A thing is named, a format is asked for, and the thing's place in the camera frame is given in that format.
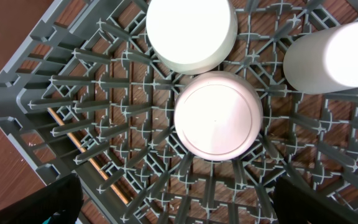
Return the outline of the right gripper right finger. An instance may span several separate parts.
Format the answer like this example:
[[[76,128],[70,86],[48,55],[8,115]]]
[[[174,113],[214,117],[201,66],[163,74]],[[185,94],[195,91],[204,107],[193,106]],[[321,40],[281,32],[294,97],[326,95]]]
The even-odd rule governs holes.
[[[358,224],[356,212],[294,184],[288,176],[276,182],[273,207],[279,223]]]

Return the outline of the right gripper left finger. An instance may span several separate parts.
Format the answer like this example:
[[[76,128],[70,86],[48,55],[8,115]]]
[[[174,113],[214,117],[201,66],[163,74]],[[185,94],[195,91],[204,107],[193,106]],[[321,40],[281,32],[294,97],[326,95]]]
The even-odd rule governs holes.
[[[0,210],[0,223],[75,223],[83,203],[80,178],[69,174]]]

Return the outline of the small white bowl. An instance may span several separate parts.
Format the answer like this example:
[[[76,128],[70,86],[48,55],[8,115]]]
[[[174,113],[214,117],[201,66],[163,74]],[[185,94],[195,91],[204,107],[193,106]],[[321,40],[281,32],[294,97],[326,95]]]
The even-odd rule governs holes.
[[[175,103],[174,125],[194,155],[225,161],[246,152],[262,128],[263,108],[255,88],[230,72],[198,75]]]

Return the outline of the small white cup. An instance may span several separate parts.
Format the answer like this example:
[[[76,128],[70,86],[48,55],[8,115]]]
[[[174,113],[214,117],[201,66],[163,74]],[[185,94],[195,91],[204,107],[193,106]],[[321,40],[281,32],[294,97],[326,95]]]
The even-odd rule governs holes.
[[[307,94],[358,88],[358,22],[300,37],[285,53],[283,72]]]

